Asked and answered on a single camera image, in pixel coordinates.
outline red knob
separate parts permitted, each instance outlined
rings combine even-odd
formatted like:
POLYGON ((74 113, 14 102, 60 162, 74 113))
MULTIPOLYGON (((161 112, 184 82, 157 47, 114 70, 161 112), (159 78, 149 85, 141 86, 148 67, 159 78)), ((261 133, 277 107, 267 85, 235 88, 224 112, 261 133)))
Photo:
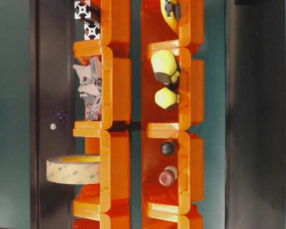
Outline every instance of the red knob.
POLYGON ((171 170, 164 170, 159 174, 159 182, 164 187, 169 187, 175 182, 175 174, 171 170))

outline metal screw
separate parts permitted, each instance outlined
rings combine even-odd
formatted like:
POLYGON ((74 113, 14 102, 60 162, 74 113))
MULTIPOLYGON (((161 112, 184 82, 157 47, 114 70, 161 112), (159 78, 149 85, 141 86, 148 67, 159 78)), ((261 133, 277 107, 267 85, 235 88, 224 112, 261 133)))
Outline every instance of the metal screw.
POLYGON ((51 130, 55 130, 55 129, 56 129, 55 123, 52 123, 52 124, 50 125, 50 128, 51 128, 51 130))

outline black knob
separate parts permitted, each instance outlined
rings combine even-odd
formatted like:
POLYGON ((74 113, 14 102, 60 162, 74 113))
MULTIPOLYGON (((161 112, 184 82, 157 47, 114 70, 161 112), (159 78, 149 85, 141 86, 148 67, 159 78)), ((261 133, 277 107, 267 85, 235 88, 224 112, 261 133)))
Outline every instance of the black knob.
POLYGON ((161 144, 161 152, 164 155, 171 155, 176 152, 176 144, 172 140, 166 140, 161 144))

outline orange plastic bin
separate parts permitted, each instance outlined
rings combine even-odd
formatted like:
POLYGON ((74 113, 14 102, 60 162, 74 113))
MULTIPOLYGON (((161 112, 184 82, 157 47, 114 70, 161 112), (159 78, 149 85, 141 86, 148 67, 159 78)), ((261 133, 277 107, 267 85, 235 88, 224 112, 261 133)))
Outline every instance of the orange plastic bin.
POLYGON ((129 229, 130 214, 128 204, 113 205, 107 213, 73 211, 76 219, 73 229, 129 229))
POLYGON ((106 130, 73 130, 85 137, 86 154, 100 155, 100 183, 84 185, 74 200, 73 211, 105 213, 130 196, 129 134, 106 130))
POLYGON ((148 210, 184 215, 194 201, 204 199, 204 141, 197 134, 184 131, 142 131, 142 191, 148 210), (176 153, 160 151, 164 140, 178 145, 176 153), (176 166, 178 179, 164 187, 158 175, 176 166))
POLYGON ((204 62, 194 60, 186 48, 170 49, 179 61, 178 92, 180 103, 172 110, 164 110, 154 100, 155 93, 164 87, 156 81, 148 52, 142 65, 142 126, 147 130, 188 130, 204 121, 204 62))
POLYGON ((192 53, 204 42, 204 0, 177 0, 181 7, 178 33, 165 22, 160 0, 142 0, 142 52, 186 47, 192 53))
POLYGON ((108 47, 93 47, 76 50, 75 58, 82 65, 89 59, 102 59, 102 120, 76 121, 75 129, 109 129, 113 122, 130 123, 131 120, 131 61, 113 57, 108 47))
POLYGON ((204 220, 196 205, 186 215, 174 215, 143 209, 142 229, 203 229, 204 220))
POLYGON ((101 8, 100 39, 75 42, 74 51, 87 47, 109 46, 115 57, 128 58, 131 37, 131 1, 98 0, 96 4, 97 8, 101 8))

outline double-sided tape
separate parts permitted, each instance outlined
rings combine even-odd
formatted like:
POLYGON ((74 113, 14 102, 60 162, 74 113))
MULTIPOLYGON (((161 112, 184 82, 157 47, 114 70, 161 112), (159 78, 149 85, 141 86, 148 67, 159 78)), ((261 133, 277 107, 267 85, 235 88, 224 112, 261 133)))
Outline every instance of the double-sided tape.
POLYGON ((47 160, 47 180, 60 184, 98 184, 100 156, 72 155, 47 160))

